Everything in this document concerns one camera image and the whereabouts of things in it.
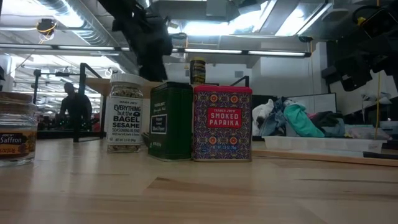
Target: glass spice jar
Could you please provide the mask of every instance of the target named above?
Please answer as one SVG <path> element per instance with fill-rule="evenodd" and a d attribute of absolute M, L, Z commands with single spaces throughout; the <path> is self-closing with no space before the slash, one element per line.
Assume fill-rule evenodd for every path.
<path fill-rule="evenodd" d="M 141 115 L 145 80 L 116 73 L 111 77 L 108 114 L 108 152 L 139 152 L 142 144 Z"/>
<path fill-rule="evenodd" d="M 32 96 L 0 92 L 0 167 L 34 160 L 37 134 Z"/>

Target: smoked paprika tin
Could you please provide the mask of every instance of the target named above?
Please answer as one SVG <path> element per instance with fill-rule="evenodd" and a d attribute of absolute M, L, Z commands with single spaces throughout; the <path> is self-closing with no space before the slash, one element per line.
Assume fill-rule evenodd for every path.
<path fill-rule="evenodd" d="M 195 87 L 194 161 L 251 161 L 251 95 L 249 87 Z"/>

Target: white plastic tray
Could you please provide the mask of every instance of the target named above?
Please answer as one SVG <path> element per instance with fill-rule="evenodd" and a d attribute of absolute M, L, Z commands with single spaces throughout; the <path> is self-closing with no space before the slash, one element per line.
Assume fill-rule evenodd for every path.
<path fill-rule="evenodd" d="M 266 149 L 285 150 L 336 150 L 354 152 L 376 152 L 381 153 L 382 144 L 387 141 L 367 139 L 343 139 L 343 138 L 302 138 L 266 136 Z"/>

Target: wooden tabletop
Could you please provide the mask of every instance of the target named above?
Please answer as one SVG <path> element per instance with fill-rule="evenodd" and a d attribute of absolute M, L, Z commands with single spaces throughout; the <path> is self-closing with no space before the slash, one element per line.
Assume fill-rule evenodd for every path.
<path fill-rule="evenodd" d="M 161 162 L 104 141 L 39 141 L 0 168 L 0 223 L 397 223 L 395 167 L 255 157 Z"/>

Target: cloth pile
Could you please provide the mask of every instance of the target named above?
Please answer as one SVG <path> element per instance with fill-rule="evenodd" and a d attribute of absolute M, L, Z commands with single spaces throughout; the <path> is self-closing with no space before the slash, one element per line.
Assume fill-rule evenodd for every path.
<path fill-rule="evenodd" d="M 343 115 L 331 111 L 306 114 L 305 107 L 287 98 L 253 109 L 254 136 L 286 136 L 286 125 L 301 137 L 343 137 L 345 124 Z"/>

